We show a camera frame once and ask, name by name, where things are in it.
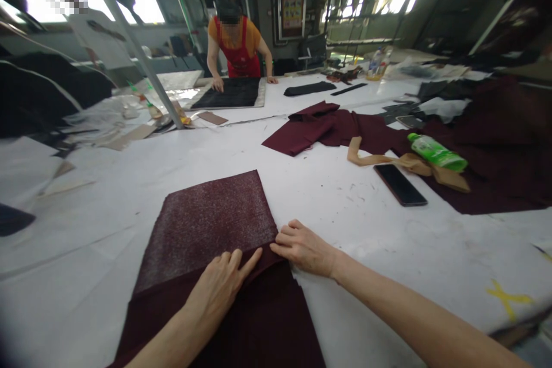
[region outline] green label bottle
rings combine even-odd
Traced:
[[[463,172],[467,167],[467,161],[464,158],[445,148],[430,136],[411,133],[408,135],[408,140],[412,143],[414,151],[434,165],[457,173]]]

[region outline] beige ribbon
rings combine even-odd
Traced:
[[[466,179],[459,173],[433,164],[428,164],[416,154],[407,152],[401,158],[391,158],[385,155],[370,155],[360,158],[358,156],[358,150],[361,147],[361,142],[362,137],[354,137],[349,144],[347,160],[353,164],[364,167],[368,165],[392,163],[396,166],[404,167],[414,174],[423,175],[425,177],[433,175],[439,184],[450,187],[453,190],[462,193],[469,193],[471,191]]]

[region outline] wall sign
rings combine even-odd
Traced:
[[[306,0],[278,0],[278,40],[303,38],[305,11]]]

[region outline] poster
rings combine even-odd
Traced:
[[[303,26],[303,0],[282,0],[282,22],[284,29]]]

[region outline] smartphone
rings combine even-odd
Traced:
[[[401,124],[403,124],[407,128],[423,128],[426,123],[420,121],[418,118],[416,118],[413,115],[405,115],[400,116],[396,118],[397,121],[399,121]]]
[[[382,164],[375,166],[374,169],[402,206],[411,207],[427,204],[427,200],[423,195],[394,165]]]

